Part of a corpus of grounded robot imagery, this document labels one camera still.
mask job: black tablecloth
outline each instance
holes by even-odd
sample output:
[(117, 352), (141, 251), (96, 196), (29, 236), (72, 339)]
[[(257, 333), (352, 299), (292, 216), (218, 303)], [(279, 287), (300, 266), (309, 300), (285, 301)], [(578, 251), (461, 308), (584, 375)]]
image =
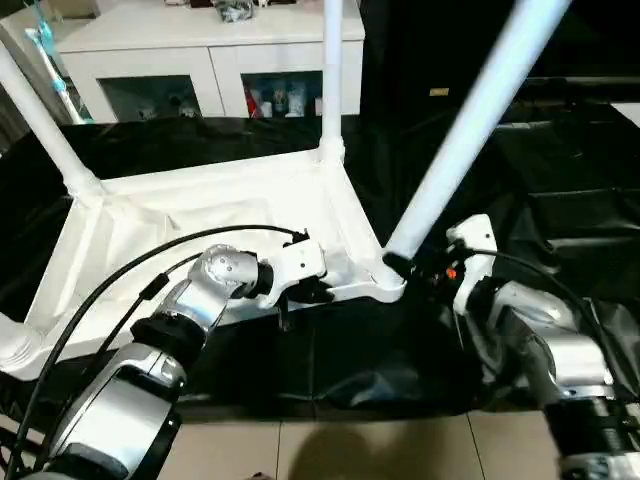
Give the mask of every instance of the black tablecloth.
[[(344, 119), (345, 167), (381, 242), (409, 202), (455, 109), (399, 131)], [(134, 175), (317, 145), (316, 119), (175, 119), (64, 130), (100, 178)], [(22, 319), (71, 204), (35, 137), (2, 159), (0, 311)], [(490, 215), (500, 250), (544, 266), (589, 297), (631, 394), (640, 378), (640, 130), (608, 106), (512, 108), (427, 239), (474, 213)], [(428, 248), (418, 261), (428, 260)], [(540, 279), (498, 261), (496, 274)], [(461, 348), (446, 305), (409, 286), (395, 304), (357, 299), (220, 328), (194, 368), (187, 418), (390, 418), (477, 406), (483, 375)], [(59, 406), (84, 359), (59, 364), (39, 422)], [(6, 376), (0, 408), (15, 418), (32, 387)], [(509, 389), (506, 403), (531, 405)]]

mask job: white cabinet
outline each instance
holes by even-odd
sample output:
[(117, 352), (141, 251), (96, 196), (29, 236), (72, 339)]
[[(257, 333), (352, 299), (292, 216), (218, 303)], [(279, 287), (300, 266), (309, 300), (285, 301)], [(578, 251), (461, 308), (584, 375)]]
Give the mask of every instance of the white cabinet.
[[(344, 5), (342, 111), (357, 114), (364, 27), (356, 1)], [(264, 74), (316, 72), (321, 95), (322, 35), (321, 0), (258, 9), (255, 18), (236, 24), (222, 23), (212, 8), (130, 0), (58, 50), (97, 123), (183, 108), (205, 117), (248, 117), (245, 87)]]

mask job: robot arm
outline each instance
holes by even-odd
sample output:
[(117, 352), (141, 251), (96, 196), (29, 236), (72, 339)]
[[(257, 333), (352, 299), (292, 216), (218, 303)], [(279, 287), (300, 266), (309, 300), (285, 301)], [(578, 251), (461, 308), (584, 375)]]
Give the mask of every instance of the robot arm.
[[(486, 215), (471, 217), (447, 236), (463, 247), (495, 250)], [(637, 422), (616, 400), (603, 352), (579, 333), (571, 309), (548, 292), (491, 277), (492, 257), (473, 255), (464, 264), (454, 310), (486, 322), (519, 358), (560, 453), (561, 477), (640, 478), (640, 452), (632, 440)]]
[(325, 273), (320, 246), (290, 245), (267, 261), (226, 245), (206, 250), (158, 309), (131, 328), (133, 343), (76, 399), (33, 479), (156, 478), (180, 428), (174, 405), (232, 298), (270, 308), (284, 290)]

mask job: black cable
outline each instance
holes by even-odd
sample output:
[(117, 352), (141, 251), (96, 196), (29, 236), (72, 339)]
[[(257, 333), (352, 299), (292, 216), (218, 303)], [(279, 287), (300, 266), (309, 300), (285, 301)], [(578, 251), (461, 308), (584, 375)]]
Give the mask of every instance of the black cable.
[(91, 383), (91, 381), (93, 380), (93, 378), (98, 374), (98, 371), (100, 370), (100, 367), (101, 367), (102, 359), (104, 358), (105, 354), (109, 350), (109, 346), (113, 343), (115, 338), (118, 336), (118, 333), (120, 333), (120, 330), (122, 330), (124, 328), (124, 326), (127, 324), (129, 319), (133, 316), (134, 312), (138, 309), (138, 307), (142, 304), (142, 302), (144, 302), (145, 300), (151, 300), (153, 297), (155, 297), (155, 295), (157, 293), (160, 292), (160, 290), (162, 290), (162, 288), (166, 284), (169, 283), (169, 275), (171, 273), (175, 272), (180, 267), (182, 267), (182, 266), (184, 266), (184, 265), (186, 265), (186, 264), (188, 264), (190, 262), (193, 262), (200, 255), (202, 255), (202, 252), (198, 252), (196, 254), (189, 255), (187, 258), (185, 258), (183, 260), (180, 260), (179, 262), (175, 263), (174, 265), (169, 267), (167, 270), (165, 270), (163, 273), (161, 273), (156, 278), (154, 278), (149, 283), (149, 285), (147, 285), (140, 292), (140, 294), (138, 295), (138, 298), (136, 298), (136, 300), (133, 302), (131, 307), (129, 307), (127, 312), (122, 316), (122, 318), (118, 321), (118, 323), (116, 323), (116, 325), (113, 327), (111, 332), (109, 332), (109, 335), (107, 335), (107, 337), (100, 344), (100, 347), (98, 348), (96, 353), (94, 353), (92, 355), (92, 358), (91, 358), (91, 361), (89, 362), (89, 365), (87, 365), (87, 367), (80, 374), (80, 378), (78, 379), (78, 381), (70, 388), (70, 394), (67, 396), (67, 399), (63, 402), (63, 407), (60, 410), (60, 413), (58, 414), (58, 417), (53, 422), (52, 426), (47, 431), (46, 435), (44, 436), (44, 439), (42, 440), (42, 450), (41, 450), (41, 453), (36, 457), (36, 463), (34, 465), (34, 470), (37, 471), (37, 470), (41, 469), (44, 466), (44, 463), (46, 462), (46, 456), (47, 456), (47, 453), (49, 451), (49, 447), (50, 447), (50, 444), (51, 444), (51, 439), (53, 438), (53, 435), (55, 434), (57, 426), (60, 424), (60, 422), (64, 418), (64, 414), (65, 414), (66, 410), (73, 403), (73, 399), (82, 390), (87, 388), (89, 386), (89, 384)]
[[(194, 255), (189, 255), (187, 258), (185, 258), (183, 260), (180, 260), (178, 263), (176, 263), (176, 264), (172, 265), (171, 267), (169, 267), (167, 270), (164, 271), (164, 273), (162, 273), (160, 275), (164, 276), (164, 277), (168, 277), (169, 275), (171, 275), (173, 272), (175, 272), (180, 267), (186, 265), (187, 263), (190, 263), (190, 262), (193, 262), (194, 260), (196, 260), (200, 255), (202, 255), (202, 252), (196, 253)], [(120, 321), (118, 323), (116, 323), (116, 325), (113, 327), (111, 332), (109, 332), (109, 335), (107, 335), (107, 338), (105, 338), (104, 341), (102, 342), (102, 344), (100, 345), (100, 348), (98, 348), (96, 353), (93, 354), (93, 358), (91, 359), (91, 362), (89, 362), (89, 365), (87, 365), (87, 368), (85, 368), (84, 371), (81, 374), (81, 378), (80, 378), (80, 382), (79, 382), (79, 385), (80, 385), (81, 388), (86, 387), (87, 384), (91, 380), (93, 380), (93, 377), (95, 376), (95, 374), (97, 373), (98, 368), (100, 367), (100, 362), (101, 362), (102, 358), (104, 357), (105, 353), (107, 353), (107, 351), (109, 350), (109, 346), (113, 343), (115, 338), (118, 336), (118, 333), (120, 333), (120, 330), (122, 330), (124, 328), (124, 326), (129, 321), (129, 319), (131, 318), (133, 313), (137, 310), (137, 308), (142, 304), (143, 301), (151, 300), (151, 298), (145, 298), (144, 295), (143, 295), (143, 292), (140, 293), (138, 298), (136, 298), (136, 301), (133, 302), (131, 307), (129, 307), (129, 310), (127, 310), (127, 313), (125, 313), (122, 316), (122, 318), (120, 319)]]
[[(8, 430), (4, 427), (0, 427), (0, 450), (2, 448), (6, 448), (9, 452), (11, 452), (11, 449), (14, 448), (15, 446), (15, 442), (16, 442), (16, 434), (11, 430)], [(37, 456), (40, 453), (40, 445), (38, 445), (36, 442), (32, 440), (27, 439), (25, 441), (24, 451), (32, 454), (33, 456)], [(2, 457), (0, 459), (0, 468), (6, 473), (8, 464), (4, 458), (4, 455), (2, 455), (1, 452), (0, 452), (0, 457)], [(26, 472), (27, 469), (24, 465), (24, 460), (22, 459), (22, 456), (18, 458), (18, 461), (20, 462), (18, 465), (18, 471), (21, 473)]]
[[(540, 275), (541, 277), (544, 277), (546, 280), (548, 280), (549, 283), (553, 284), (553, 286), (555, 286), (559, 291), (561, 291), (562, 294), (566, 297), (566, 299), (569, 300), (575, 306), (575, 308), (580, 312), (580, 315), (582, 316), (584, 321), (587, 323), (589, 330), (591, 330), (588, 333), (596, 342), (596, 344), (598, 344), (598, 347), (600, 347), (600, 350), (604, 355), (607, 365), (609, 366), (615, 365), (615, 363), (612, 362), (612, 359), (608, 353), (608, 350), (605, 348), (607, 344), (607, 340), (604, 335), (604, 330), (602, 326), (598, 323), (595, 316), (593, 316), (592, 312), (590, 312), (589, 309), (587, 309), (587, 307), (584, 304), (584, 301), (568, 286), (566, 286), (564, 283), (562, 283), (560, 280), (555, 278), (549, 272), (547, 272), (543, 268), (540, 268), (534, 263), (531, 263), (527, 260), (524, 260), (522, 258), (513, 256), (513, 255), (509, 255), (508, 253), (496, 252), (493, 250), (479, 250), (475, 248), (465, 248), (465, 251), (473, 255), (489, 255), (496, 258), (502, 258), (509, 262), (516, 263), (526, 268), (527, 270), (530, 270)], [(621, 387), (622, 384), (619, 382), (617, 378), (615, 378), (616, 372), (614, 371), (613, 368), (611, 368), (610, 370), (611, 370), (611, 374), (614, 376), (614, 380), (615, 380), (614, 386), (617, 385), (618, 387)]]
[[(65, 329), (60, 334), (60, 338), (58, 338), (58, 341), (55, 343), (55, 345), (51, 349), (51, 353), (47, 357), (47, 360), (45, 361), (45, 364), (42, 367), (42, 370), (40, 372), (40, 377), (38, 377), (38, 380), (36, 381), (36, 384), (33, 387), (33, 391), (31, 392), (31, 397), (29, 398), (29, 402), (27, 403), (27, 408), (25, 409), (24, 416), (22, 417), (22, 421), (20, 422), (20, 426), (16, 434), (15, 448), (11, 451), (11, 455), (9, 457), (9, 465), (7, 468), (7, 474), (5, 476), (5, 480), (14, 480), (14, 477), (16, 475), (16, 470), (18, 468), (17, 458), (20, 457), (20, 455), (22, 454), (22, 450), (24, 449), (24, 443), (25, 443), (25, 440), (27, 439), (27, 432), (29, 431), (31, 419), (35, 412), (38, 396), (40, 395), (40, 392), (44, 387), (47, 376), (49, 375), (51, 369), (54, 367), (56, 361), (60, 357), (62, 350), (64, 349), (66, 343), (69, 341), (69, 338), (71, 338), (71, 335), (73, 334), (74, 330), (78, 326), (78, 323), (80, 323), (80, 320), (82, 320), (82, 317), (87, 313), (87, 311), (89, 310), (89, 308), (91, 308), (91, 306), (95, 303), (95, 301), (98, 298), (100, 298), (100, 296), (107, 290), (107, 288), (109, 288), (120, 277), (125, 275), (130, 270), (133, 270), (135, 267), (137, 267), (141, 263), (149, 260), (150, 258), (155, 257), (156, 255), (162, 252), (165, 252), (166, 250), (169, 250), (172, 247), (181, 245), (183, 243), (187, 243), (197, 238), (202, 238), (202, 237), (215, 235), (219, 233), (234, 232), (238, 230), (270, 230), (273, 232), (280, 232), (280, 233), (285, 233), (287, 235), (291, 235), (294, 241), (300, 236), (303, 236), (303, 234), (299, 232), (295, 232), (287, 228), (275, 227), (272, 225), (234, 225), (230, 227), (210, 228), (207, 230), (202, 230), (200, 232), (191, 233), (189, 235), (176, 238), (152, 250), (149, 250), (148, 252), (133, 259), (132, 261), (130, 261), (123, 267), (119, 268), (111, 275), (109, 275), (109, 277), (107, 277), (106, 280), (104, 280), (100, 285), (98, 285), (98, 287), (93, 292), (91, 292), (91, 294), (87, 297), (87, 299), (84, 302), (82, 302), (82, 304), (80, 305), (76, 313), (73, 315), (73, 317), (71, 317), (71, 320), (69, 321)], [(47, 454), (46, 452), (42, 452), (42, 457), (45, 457), (46, 454)]]
[(178, 263), (176, 263), (175, 265), (173, 265), (173, 266), (169, 267), (167, 270), (165, 270), (164, 274), (165, 275), (171, 275), (173, 272), (175, 272), (180, 267), (184, 267), (187, 263), (191, 263), (194, 260), (196, 260), (200, 255), (202, 255), (202, 252), (194, 253), (193, 255), (188, 256), (184, 260), (180, 260)]

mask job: floor tile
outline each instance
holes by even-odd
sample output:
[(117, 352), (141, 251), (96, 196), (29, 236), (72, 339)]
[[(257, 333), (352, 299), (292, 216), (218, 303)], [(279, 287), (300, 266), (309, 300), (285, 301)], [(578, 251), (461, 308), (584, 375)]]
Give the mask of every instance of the floor tile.
[(540, 412), (469, 414), (486, 480), (556, 480), (556, 449)]
[(278, 423), (183, 425), (160, 480), (244, 480), (276, 476)]
[(466, 416), (283, 423), (278, 480), (482, 480)]
[[(0, 415), (0, 427), (5, 428), (11, 432), (17, 432), (18, 422), (10, 419), (5, 415)], [(43, 437), (44, 435), (42, 435), (40, 432), (36, 432), (35, 430), (29, 430), (29, 433), (27, 435), (27, 438), (29, 440), (33, 440), (36, 443), (41, 443)], [(9, 460), (9, 455), (10, 455), (9, 450), (7, 450), (6, 448), (2, 448), (2, 455), (5, 458), (5, 460)], [(35, 458), (32, 455), (25, 453), (22, 455), (22, 458), (24, 460), (25, 465), (27, 465), (28, 467), (33, 466), (33, 463), (35, 462)], [(1, 469), (0, 469), (0, 479), (4, 480), (4, 473), (2, 472)]]

